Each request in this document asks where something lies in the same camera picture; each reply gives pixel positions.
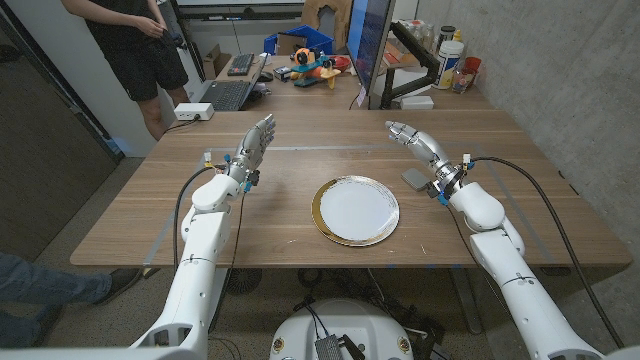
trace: gold-rimmed plate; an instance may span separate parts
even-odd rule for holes
[[[342,176],[322,185],[311,204],[318,229],[347,246],[367,246],[387,238],[398,225],[400,208],[391,191],[364,176]]]

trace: plate rim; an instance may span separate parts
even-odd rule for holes
[[[322,199],[322,196],[325,194],[325,192],[332,187],[333,185],[335,185],[336,183],[338,183],[341,180],[345,180],[345,179],[357,179],[357,180],[365,180],[366,182],[372,182],[372,183],[376,183],[381,185],[382,187],[384,187],[385,189],[387,189],[389,191],[389,194],[391,194],[391,197],[393,199],[393,202],[395,203],[396,206],[396,214],[395,214],[395,224],[393,225],[393,228],[391,229],[391,231],[389,231],[388,234],[385,234],[384,232],[374,238],[371,239],[367,239],[364,241],[356,241],[356,240],[349,240],[349,239],[345,239],[339,235],[336,235],[333,231],[331,231],[329,229],[329,227],[327,226],[327,224],[324,222],[324,218],[322,217],[322,213],[320,212],[320,200]],[[335,179],[329,180],[328,182],[326,182],[324,185],[322,185],[318,191],[316,191],[316,194],[313,196],[313,201],[311,202],[311,216],[313,218],[313,222],[315,223],[316,227],[318,228],[318,230],[320,230],[320,232],[322,233],[322,235],[324,235],[325,237],[327,237],[328,239],[341,244],[341,245],[346,245],[346,246],[353,246],[353,247],[363,247],[363,246],[369,246],[369,245],[373,245],[373,244],[377,244],[380,241],[386,239],[387,237],[389,237],[393,231],[396,229],[396,227],[398,226],[398,222],[400,221],[400,205],[398,204],[398,199],[396,199],[396,196],[393,194],[393,192],[391,192],[391,190],[389,190],[389,188],[384,185],[383,183],[368,178],[366,176],[360,176],[360,175],[346,175],[346,176],[339,176]]]

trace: blue bin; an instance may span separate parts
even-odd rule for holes
[[[309,25],[302,25],[297,28],[287,30],[285,34],[302,35],[307,37],[307,48],[318,48],[326,55],[333,54],[333,38],[329,37]],[[278,35],[271,35],[264,39],[264,52],[271,55],[276,54],[276,41]]]

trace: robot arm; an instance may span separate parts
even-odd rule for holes
[[[257,183],[258,165],[273,140],[273,115],[252,127],[218,174],[193,193],[193,205],[182,222],[186,241],[164,310],[129,348],[29,349],[0,351],[3,359],[207,359],[208,329],[215,312],[214,274],[220,251],[229,239],[231,207],[246,185]]]
[[[504,207],[478,183],[468,183],[466,169],[452,166],[440,145],[422,131],[386,122],[392,140],[407,145],[435,175],[433,186],[443,204],[451,202],[475,232],[471,246],[476,259],[500,286],[532,359],[600,359],[571,328],[522,256],[524,243],[505,216]]]

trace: person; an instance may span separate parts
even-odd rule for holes
[[[138,103],[149,133],[160,140],[162,121],[156,83],[174,106],[189,102],[189,81],[156,0],[61,0],[85,19],[129,98]]]
[[[0,301],[46,305],[35,318],[0,311],[0,348],[42,345],[65,304],[106,304],[141,276],[140,269],[118,269],[109,275],[74,275],[0,252]]]

